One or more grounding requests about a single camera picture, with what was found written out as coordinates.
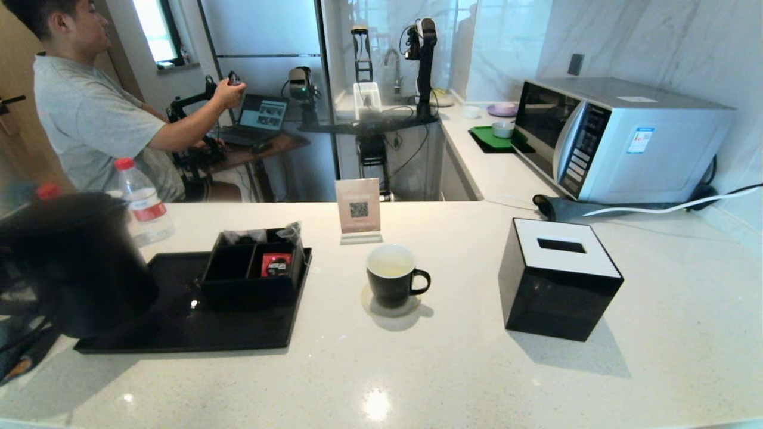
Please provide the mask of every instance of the laptop screen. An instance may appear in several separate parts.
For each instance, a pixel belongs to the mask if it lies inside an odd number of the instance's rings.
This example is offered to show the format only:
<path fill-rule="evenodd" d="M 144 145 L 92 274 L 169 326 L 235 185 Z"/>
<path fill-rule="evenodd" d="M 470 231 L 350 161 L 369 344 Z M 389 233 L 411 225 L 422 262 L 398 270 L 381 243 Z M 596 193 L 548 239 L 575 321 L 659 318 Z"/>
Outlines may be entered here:
<path fill-rule="evenodd" d="M 283 125 L 288 100 L 246 94 L 241 107 L 239 125 L 278 131 Z"/>

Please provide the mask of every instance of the wooden desk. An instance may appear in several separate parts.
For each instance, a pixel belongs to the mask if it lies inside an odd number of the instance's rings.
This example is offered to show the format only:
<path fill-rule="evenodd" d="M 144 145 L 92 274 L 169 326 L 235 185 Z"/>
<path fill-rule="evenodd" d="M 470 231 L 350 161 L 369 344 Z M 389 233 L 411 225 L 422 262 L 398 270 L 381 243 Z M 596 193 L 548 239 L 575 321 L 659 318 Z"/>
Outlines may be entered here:
<path fill-rule="evenodd" d="M 270 178 L 262 160 L 305 147 L 310 144 L 310 141 L 296 134 L 281 133 L 268 140 L 267 143 L 271 144 L 272 147 L 260 153 L 254 153 L 248 147 L 230 144 L 228 145 L 230 151 L 225 153 L 225 161 L 205 168 L 203 171 L 213 175 L 238 166 L 245 166 L 251 189 L 256 192 L 258 202 L 275 202 Z"/>

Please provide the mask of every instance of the man's hand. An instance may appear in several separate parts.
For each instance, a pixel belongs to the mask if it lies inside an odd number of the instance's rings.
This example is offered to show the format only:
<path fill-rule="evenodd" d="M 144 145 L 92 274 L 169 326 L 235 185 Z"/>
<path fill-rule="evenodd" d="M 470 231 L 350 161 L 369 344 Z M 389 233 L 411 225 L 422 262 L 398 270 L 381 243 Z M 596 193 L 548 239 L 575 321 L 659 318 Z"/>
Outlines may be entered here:
<path fill-rule="evenodd" d="M 226 109 L 237 108 L 241 104 L 241 95 L 246 90 L 246 83 L 231 86 L 228 82 L 228 79 L 223 79 L 217 84 L 212 99 L 216 99 Z"/>

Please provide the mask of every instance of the black tissue box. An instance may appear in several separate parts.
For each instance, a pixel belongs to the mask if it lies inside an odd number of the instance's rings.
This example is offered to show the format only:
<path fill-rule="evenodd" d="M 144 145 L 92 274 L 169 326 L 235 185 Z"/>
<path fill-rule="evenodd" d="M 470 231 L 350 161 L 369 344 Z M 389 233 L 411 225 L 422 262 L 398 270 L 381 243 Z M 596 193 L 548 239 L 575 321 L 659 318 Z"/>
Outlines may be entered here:
<path fill-rule="evenodd" d="M 498 274 L 505 327 L 586 341 L 623 280 L 591 227 L 515 218 Z"/>

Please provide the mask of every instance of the ear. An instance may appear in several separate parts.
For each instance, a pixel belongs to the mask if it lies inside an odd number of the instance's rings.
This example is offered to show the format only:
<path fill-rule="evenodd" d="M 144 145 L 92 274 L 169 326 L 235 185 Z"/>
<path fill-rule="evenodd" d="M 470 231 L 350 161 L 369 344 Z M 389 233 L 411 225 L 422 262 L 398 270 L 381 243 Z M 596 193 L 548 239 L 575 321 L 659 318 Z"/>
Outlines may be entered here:
<path fill-rule="evenodd" d="M 71 33 L 72 28 L 70 26 L 71 18 L 62 12 L 54 12 L 48 17 L 47 23 L 50 28 L 50 33 L 55 34 L 68 34 Z"/>

